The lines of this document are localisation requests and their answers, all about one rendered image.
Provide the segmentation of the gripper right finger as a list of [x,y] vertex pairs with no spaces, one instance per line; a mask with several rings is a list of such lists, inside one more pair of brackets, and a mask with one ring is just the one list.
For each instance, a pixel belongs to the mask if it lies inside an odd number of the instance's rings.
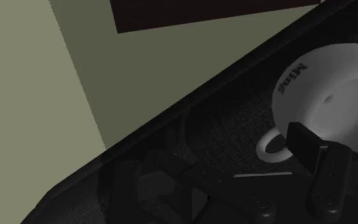
[[313,174],[306,196],[307,211],[321,222],[338,221],[345,201],[353,151],[344,144],[321,139],[299,122],[289,123],[286,146]]

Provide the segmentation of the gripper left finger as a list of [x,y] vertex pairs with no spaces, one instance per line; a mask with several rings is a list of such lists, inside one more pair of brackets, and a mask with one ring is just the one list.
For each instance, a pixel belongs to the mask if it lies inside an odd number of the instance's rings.
[[139,207],[138,180],[143,165],[153,166],[180,182],[189,191],[197,188],[211,196],[207,205],[223,204],[250,224],[272,224],[276,207],[260,193],[235,192],[229,186],[232,178],[218,176],[203,165],[191,165],[163,151],[129,150],[115,158],[110,197],[110,224],[168,224]]

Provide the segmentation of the white mug with dark lettering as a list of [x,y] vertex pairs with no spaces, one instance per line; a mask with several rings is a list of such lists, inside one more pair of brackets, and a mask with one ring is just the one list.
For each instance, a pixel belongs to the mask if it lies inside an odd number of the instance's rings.
[[272,113],[275,127],[256,146],[264,162],[291,157],[286,148],[266,152],[274,137],[287,137],[291,122],[302,123],[321,139],[347,145],[358,153],[358,44],[327,45],[296,59],[278,79]]

